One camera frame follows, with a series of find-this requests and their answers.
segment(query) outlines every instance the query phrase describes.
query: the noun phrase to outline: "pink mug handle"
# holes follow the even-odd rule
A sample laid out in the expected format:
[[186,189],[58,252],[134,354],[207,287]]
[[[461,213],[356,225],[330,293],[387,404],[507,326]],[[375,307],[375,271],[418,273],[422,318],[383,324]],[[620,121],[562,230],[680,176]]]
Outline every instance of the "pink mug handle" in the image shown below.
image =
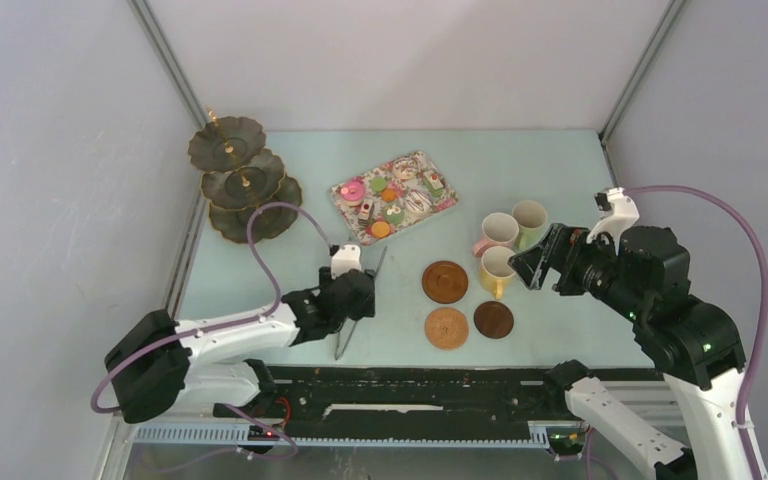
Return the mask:
[[490,248],[490,239],[484,237],[472,246],[472,255],[474,257],[480,257],[488,248]]

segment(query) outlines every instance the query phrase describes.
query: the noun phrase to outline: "gold stand finial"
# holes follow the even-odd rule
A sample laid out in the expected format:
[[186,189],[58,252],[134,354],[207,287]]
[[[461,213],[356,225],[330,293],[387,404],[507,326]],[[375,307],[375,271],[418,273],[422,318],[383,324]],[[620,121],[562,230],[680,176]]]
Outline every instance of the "gold stand finial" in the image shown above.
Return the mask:
[[[237,155],[234,153],[234,146],[231,145],[231,142],[228,141],[228,137],[225,136],[225,131],[222,130],[222,127],[219,125],[219,119],[216,117],[216,114],[213,113],[213,110],[210,107],[207,107],[207,115],[210,117],[210,120],[213,122],[213,125],[216,126],[216,131],[219,132],[219,136],[222,137],[222,143],[225,144],[225,153],[231,156],[231,161],[233,163],[237,163]],[[243,175],[242,170],[240,170],[240,178],[243,180],[243,186],[248,188],[250,185],[249,179],[246,178],[245,175]]]

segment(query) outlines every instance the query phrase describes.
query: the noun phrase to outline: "table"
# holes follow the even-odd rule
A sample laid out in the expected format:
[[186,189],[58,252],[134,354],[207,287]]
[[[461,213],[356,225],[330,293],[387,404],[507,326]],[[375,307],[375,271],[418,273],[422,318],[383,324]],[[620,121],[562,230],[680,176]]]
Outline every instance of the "table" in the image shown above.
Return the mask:
[[[571,358],[594,368],[651,367],[627,320],[589,295],[559,297],[549,288],[555,272],[542,291],[528,291],[519,281],[506,289],[503,303],[515,318],[506,338],[485,338],[472,324],[475,308],[492,300],[478,284],[479,263],[470,253],[487,214],[510,212],[519,200],[534,199],[545,205],[550,222],[592,227],[598,220],[593,194],[611,186],[611,179],[594,131],[286,132],[269,133],[267,145],[299,180],[302,207],[334,243],[352,237],[329,188],[413,150],[428,153],[460,194],[460,203],[364,248],[364,266],[374,268],[389,247],[376,280],[377,314],[360,321],[339,361],[334,360],[336,335],[249,357],[272,365],[344,367],[544,367]],[[319,267],[329,262],[325,244],[302,217],[257,247],[284,292],[315,286]],[[433,347],[424,333],[425,318],[440,305],[423,293],[421,276],[437,260],[460,264],[470,280],[464,298],[450,305],[470,321],[466,344],[453,351]],[[178,316],[226,315],[272,300],[272,287],[248,246],[223,239],[205,220]]]

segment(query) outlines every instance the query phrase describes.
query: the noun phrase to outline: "green mug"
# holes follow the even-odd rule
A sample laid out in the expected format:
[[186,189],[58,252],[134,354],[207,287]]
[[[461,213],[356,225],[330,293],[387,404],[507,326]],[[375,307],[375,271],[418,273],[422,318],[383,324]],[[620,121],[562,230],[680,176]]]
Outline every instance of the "green mug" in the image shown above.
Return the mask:
[[520,251],[528,250],[540,241],[549,220],[549,214],[543,205],[534,200],[523,200],[514,205],[511,216],[519,224],[516,246]]

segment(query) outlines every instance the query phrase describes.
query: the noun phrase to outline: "pink mug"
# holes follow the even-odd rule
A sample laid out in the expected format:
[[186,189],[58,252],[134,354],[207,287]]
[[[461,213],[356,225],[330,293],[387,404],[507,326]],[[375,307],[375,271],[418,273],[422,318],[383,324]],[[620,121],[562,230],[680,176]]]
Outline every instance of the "pink mug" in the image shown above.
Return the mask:
[[481,222],[481,240],[472,247],[472,254],[480,257],[490,247],[511,248],[519,235],[519,223],[507,213],[491,213]]

